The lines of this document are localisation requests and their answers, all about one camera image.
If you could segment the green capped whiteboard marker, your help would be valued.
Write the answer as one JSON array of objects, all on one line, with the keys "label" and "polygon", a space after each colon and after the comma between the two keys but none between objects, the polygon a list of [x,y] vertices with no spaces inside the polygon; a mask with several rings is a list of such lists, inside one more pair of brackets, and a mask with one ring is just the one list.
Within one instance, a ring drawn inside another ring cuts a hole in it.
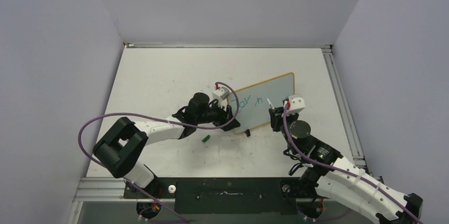
[{"label": "green capped whiteboard marker", "polygon": [[270,99],[267,98],[267,102],[270,106],[270,109],[274,109],[274,105],[272,104],[272,102],[270,101]]}]

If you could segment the yellow framed whiteboard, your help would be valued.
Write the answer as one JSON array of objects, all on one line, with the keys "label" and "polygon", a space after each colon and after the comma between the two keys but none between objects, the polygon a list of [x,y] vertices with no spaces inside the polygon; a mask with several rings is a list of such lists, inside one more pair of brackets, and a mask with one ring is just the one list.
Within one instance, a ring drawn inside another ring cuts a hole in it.
[{"label": "yellow framed whiteboard", "polygon": [[295,74],[289,72],[262,82],[236,90],[236,96],[230,94],[228,104],[232,111],[237,111],[236,119],[241,123],[233,129],[235,134],[245,133],[247,129],[254,130],[270,122],[267,98],[274,107],[282,105],[282,101],[295,94]]}]

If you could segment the green marker cap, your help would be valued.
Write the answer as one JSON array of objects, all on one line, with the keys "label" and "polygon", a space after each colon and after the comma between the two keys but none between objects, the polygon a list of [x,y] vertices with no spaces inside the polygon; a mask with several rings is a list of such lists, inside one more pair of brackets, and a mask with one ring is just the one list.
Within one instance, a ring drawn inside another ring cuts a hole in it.
[{"label": "green marker cap", "polygon": [[210,135],[205,136],[201,141],[203,143],[207,142],[210,139]]}]

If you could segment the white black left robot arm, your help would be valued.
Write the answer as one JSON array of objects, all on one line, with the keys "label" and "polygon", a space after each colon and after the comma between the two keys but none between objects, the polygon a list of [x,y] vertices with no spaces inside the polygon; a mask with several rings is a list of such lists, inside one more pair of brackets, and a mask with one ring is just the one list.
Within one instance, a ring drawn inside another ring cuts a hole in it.
[{"label": "white black left robot arm", "polygon": [[158,183],[150,168],[139,161],[143,149],[164,140],[184,139],[199,125],[208,123],[223,131],[240,127],[226,100],[210,100],[204,93],[195,93],[188,105],[166,120],[133,122],[119,118],[96,143],[93,155],[113,177],[133,182],[143,197],[151,198],[157,193]]}]

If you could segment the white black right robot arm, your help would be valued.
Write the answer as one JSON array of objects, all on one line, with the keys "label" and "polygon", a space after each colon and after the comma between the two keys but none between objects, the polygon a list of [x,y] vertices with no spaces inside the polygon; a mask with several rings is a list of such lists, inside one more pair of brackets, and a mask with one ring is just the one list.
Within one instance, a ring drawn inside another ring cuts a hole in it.
[{"label": "white black right robot arm", "polygon": [[311,134],[298,113],[288,107],[269,108],[271,128],[281,132],[287,143],[284,154],[298,163],[290,170],[304,168],[300,191],[313,199],[332,199],[373,223],[421,223],[423,199],[404,194],[378,181],[354,165],[338,150]]}]

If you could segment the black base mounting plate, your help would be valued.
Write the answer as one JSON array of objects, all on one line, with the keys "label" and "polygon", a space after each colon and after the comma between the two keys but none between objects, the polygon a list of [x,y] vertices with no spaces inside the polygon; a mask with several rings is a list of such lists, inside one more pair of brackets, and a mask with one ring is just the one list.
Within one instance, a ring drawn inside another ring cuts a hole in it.
[{"label": "black base mounting plate", "polygon": [[257,214],[298,211],[316,217],[323,196],[298,177],[154,179],[144,191],[162,202],[173,202],[180,214]]}]

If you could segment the aluminium right side rail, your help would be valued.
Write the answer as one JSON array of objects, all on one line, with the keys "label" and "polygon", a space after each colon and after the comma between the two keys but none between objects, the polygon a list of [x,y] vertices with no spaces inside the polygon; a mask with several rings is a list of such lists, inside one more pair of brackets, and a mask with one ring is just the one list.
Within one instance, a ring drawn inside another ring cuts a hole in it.
[{"label": "aluminium right side rail", "polygon": [[322,48],[322,54],[324,57],[325,64],[327,66],[332,87],[334,89],[334,94],[336,97],[340,116],[343,121],[343,126],[348,140],[349,148],[351,150],[352,157],[354,158],[356,166],[361,168],[367,168],[361,142],[355,127],[355,123],[348,105],[345,92],[342,87],[341,80],[339,78],[331,46],[325,46],[324,48]]}]

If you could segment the aluminium back rail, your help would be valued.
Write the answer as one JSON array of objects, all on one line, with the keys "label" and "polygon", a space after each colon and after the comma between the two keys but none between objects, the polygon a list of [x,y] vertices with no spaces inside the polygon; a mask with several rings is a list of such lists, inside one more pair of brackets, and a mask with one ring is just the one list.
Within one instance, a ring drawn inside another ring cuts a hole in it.
[{"label": "aluminium back rail", "polygon": [[126,48],[319,48],[330,44],[185,44],[185,43],[125,43]]}]

